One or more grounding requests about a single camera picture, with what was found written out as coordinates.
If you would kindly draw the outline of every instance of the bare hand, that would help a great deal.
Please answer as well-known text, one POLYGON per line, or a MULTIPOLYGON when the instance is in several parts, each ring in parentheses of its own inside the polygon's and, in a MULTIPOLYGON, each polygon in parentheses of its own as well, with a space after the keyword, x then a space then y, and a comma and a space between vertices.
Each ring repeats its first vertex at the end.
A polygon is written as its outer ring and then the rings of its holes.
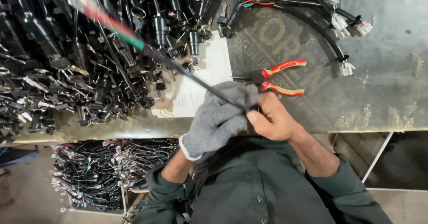
POLYGON ((287 112, 274 92, 264 93, 258 102, 263 114, 251 111, 247 113, 255 132, 270 140, 291 140, 303 127, 287 112))

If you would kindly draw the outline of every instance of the white paper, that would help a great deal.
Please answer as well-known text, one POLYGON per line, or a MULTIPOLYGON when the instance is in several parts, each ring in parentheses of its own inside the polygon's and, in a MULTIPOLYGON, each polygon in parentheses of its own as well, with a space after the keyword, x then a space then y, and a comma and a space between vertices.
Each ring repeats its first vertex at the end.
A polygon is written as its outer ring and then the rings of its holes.
MULTIPOLYGON (((218 30, 212 32, 210 40, 200 44, 199 69, 193 74, 208 85, 232 80, 229 52, 226 38, 220 38, 218 30)), ((175 77, 164 72, 167 89, 161 99, 151 108, 158 118, 194 117, 203 103, 206 89, 189 78, 179 74, 175 77)))

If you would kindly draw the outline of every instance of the human arm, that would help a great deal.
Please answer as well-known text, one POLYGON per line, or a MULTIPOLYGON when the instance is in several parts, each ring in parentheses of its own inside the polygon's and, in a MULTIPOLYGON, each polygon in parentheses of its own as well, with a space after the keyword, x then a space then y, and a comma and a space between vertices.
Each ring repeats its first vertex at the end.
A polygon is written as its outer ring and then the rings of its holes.
MULTIPOLYGON (((213 87, 243 105, 252 106, 259 98, 254 85, 223 82, 213 87)), ((143 198, 134 223, 179 223, 175 218, 185 212, 183 203, 191 201, 189 193, 194 184, 188 173, 193 161, 205 152, 220 149, 245 129, 247 119, 242 110, 206 93, 189 132, 179 139, 179 151, 165 167, 157 167, 146 176, 150 192, 143 198)))
POLYGON ((166 166, 156 166, 146 175, 150 192, 144 196, 134 224, 170 224, 184 220, 177 217, 184 212, 193 189, 194 182, 189 175, 192 164, 193 161, 178 150, 166 166))
POLYGON ((259 106, 263 114, 247 113, 254 130, 268 139, 289 142, 307 169, 307 179, 336 223, 391 223, 349 163, 330 153, 308 134, 274 93, 262 94, 259 106))
POLYGON ((183 151, 179 149, 163 168, 161 176, 171 183, 183 184, 189 174, 194 161, 186 159, 183 151))
POLYGON ((274 141, 288 141, 312 177, 330 177, 337 172, 340 159, 297 123, 273 92, 262 94, 259 105, 263 114, 247 113, 258 134, 274 141))

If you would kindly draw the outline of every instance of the workbench surface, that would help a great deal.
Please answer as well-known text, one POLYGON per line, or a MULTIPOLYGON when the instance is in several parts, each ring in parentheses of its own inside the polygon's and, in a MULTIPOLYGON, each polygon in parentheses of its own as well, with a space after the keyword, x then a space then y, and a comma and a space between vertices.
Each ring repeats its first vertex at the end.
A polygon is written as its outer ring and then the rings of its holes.
MULTIPOLYGON (((226 1, 230 14, 237 0, 226 1)), ((220 4, 213 6, 218 15, 220 4)), ((312 133, 428 129, 428 67, 423 63, 428 59, 427 0, 341 0, 339 7, 361 14, 374 26, 365 37, 338 41, 356 67, 353 75, 340 76, 333 52, 315 30, 271 8, 252 8, 239 17, 235 36, 227 40, 233 75, 306 60, 307 66, 288 68, 270 81, 305 89, 302 96, 281 96, 281 102, 312 133)), ((307 10, 307 15, 325 25, 318 13, 307 10)), ((192 118, 159 119, 143 109, 132 116, 140 122, 111 118, 108 124, 79 127, 74 114, 63 112, 55 125, 64 134, 22 133, 16 142, 177 138, 192 122, 192 118)))

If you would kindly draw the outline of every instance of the rubber band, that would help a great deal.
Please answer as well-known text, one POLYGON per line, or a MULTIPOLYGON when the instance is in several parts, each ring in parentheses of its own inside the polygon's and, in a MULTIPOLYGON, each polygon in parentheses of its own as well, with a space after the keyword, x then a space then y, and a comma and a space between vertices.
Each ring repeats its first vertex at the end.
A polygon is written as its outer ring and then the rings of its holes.
POLYGON ((163 116, 163 117, 165 117, 167 120, 169 120, 169 121, 172 121, 173 119, 174 119, 174 115, 172 114, 172 113, 168 113, 166 110, 164 110, 164 109, 161 109, 160 111, 159 111, 159 114, 161 115, 161 116, 163 116), (172 116, 172 118, 168 118, 168 117, 166 117, 166 116, 164 116, 163 114, 162 114, 162 111, 163 112, 165 112, 165 114, 169 114, 169 115, 171 115, 172 116))

